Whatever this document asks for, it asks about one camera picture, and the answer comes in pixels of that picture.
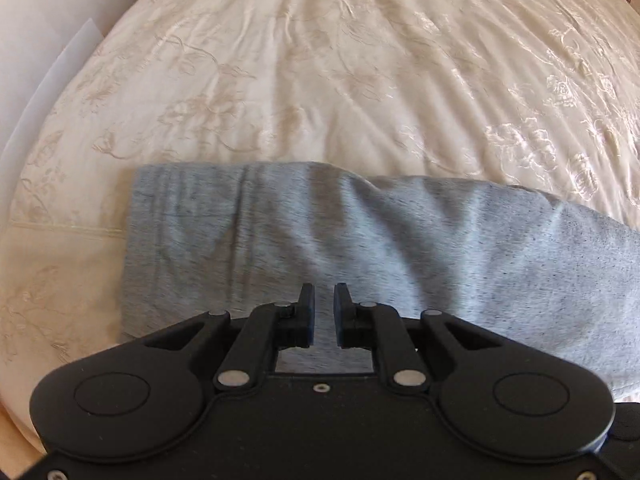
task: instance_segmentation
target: metal rivet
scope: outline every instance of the metal rivet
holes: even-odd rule
[[[328,384],[324,384],[324,383],[314,384],[314,391],[318,394],[327,394],[329,393],[330,389],[331,389],[331,386],[329,386]]]
[[[400,386],[422,386],[427,376],[419,370],[400,370],[394,374],[394,381]]]
[[[66,475],[62,471],[58,471],[54,469],[53,471],[49,471],[47,473],[47,480],[68,480]]]
[[[237,388],[247,384],[250,378],[249,374],[242,370],[227,370],[218,376],[218,382],[230,388]]]

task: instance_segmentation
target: mattress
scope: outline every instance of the mattress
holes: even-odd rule
[[[118,343],[143,164],[492,180],[640,227],[639,59],[624,0],[140,0],[22,171],[0,240],[2,402],[37,446],[39,379]]]

